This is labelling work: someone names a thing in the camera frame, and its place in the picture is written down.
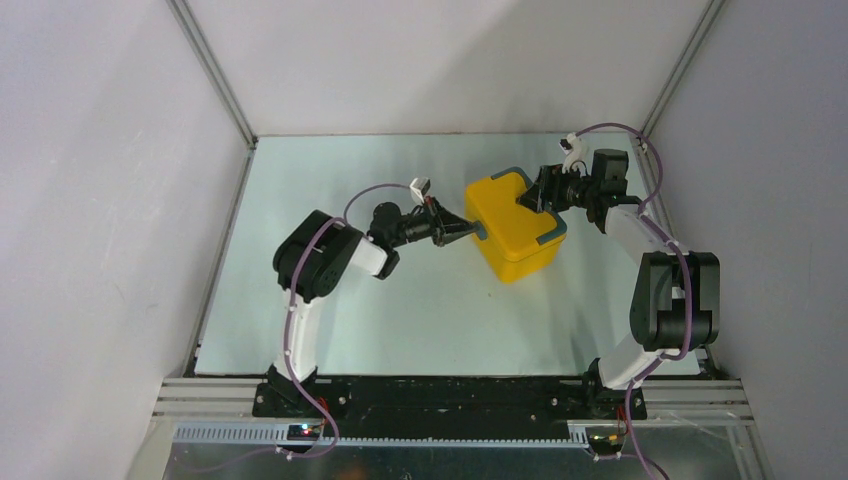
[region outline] yellow lid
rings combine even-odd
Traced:
[[[530,183],[520,168],[511,168],[466,189],[466,202],[475,206],[486,230],[482,236],[493,240],[510,262],[519,262],[565,237],[565,222],[559,215],[535,213],[516,203]]]

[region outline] metal frame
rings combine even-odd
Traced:
[[[210,82],[218,93],[224,107],[242,135],[250,153],[245,162],[240,186],[235,195],[227,229],[221,241],[216,266],[211,276],[204,306],[196,322],[191,344],[188,346],[183,375],[193,374],[193,363],[197,348],[200,346],[202,332],[209,314],[209,305],[214,296],[220,276],[226,249],[229,245],[237,212],[247,183],[253,152],[257,137],[241,109],[238,100],[227,82],[227,79],[215,59],[205,35],[197,22],[188,0],[167,0],[177,22],[197,55]],[[692,61],[704,42],[704,39],[722,11],[724,0],[710,0],[704,9],[692,35],[674,68],[654,102],[648,117],[642,127],[646,135],[653,133],[669,100],[677,90],[681,79],[692,64]],[[645,154],[641,145],[636,144],[637,161],[648,189],[656,185],[656,165]],[[662,201],[661,195],[652,205],[657,221],[672,234],[674,228],[670,215]],[[262,419],[253,418],[253,407],[256,386],[261,382],[258,378],[166,378],[159,392],[159,397],[153,409],[149,439],[144,449],[156,448],[162,451],[162,442],[175,439],[222,443],[276,443],[281,438],[280,425],[300,423],[304,420],[315,419]],[[662,428],[691,426],[695,428],[723,426],[727,428],[728,438],[734,448],[740,475],[744,479],[772,478],[768,462],[763,454],[762,444],[754,424],[754,417],[748,405],[747,397],[739,380],[647,380],[642,391],[645,398],[648,419],[634,421],[638,428]],[[448,445],[466,444],[467,446],[520,446],[534,445],[545,447],[574,448],[582,447],[585,440],[585,429],[593,427],[615,426],[612,420],[578,420],[569,421],[576,441],[539,443],[516,442],[450,442]],[[202,438],[190,438],[201,435]],[[438,442],[408,442],[403,440],[382,439],[363,440],[342,438],[343,445],[357,446],[438,446]]]

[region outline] white wall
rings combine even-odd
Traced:
[[[706,3],[191,2],[260,135],[640,125]]]
[[[729,2],[656,132],[778,478],[845,478],[848,3]]]
[[[0,468],[122,478],[245,148],[166,2],[0,8]]]

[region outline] yellow bin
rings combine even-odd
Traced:
[[[465,189],[465,218],[480,223],[474,243],[504,283],[548,266],[565,239],[566,225],[559,215],[534,213],[516,203],[532,184],[514,167]]]

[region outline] white table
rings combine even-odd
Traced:
[[[431,194],[462,215],[465,186],[505,168],[530,177],[562,161],[559,134],[265,137],[259,141],[202,336],[199,374],[264,373],[284,320],[274,251],[314,209],[341,215],[375,183],[427,176]],[[630,153],[628,193],[644,198],[626,134],[587,135],[590,148]],[[366,230],[378,190],[352,208]],[[578,375],[629,333],[638,267],[581,210],[562,214],[568,234],[554,263],[501,284],[470,238],[445,248],[401,247],[385,281],[353,269],[329,297],[319,327],[319,371],[368,375]],[[698,373],[694,354],[657,373]]]

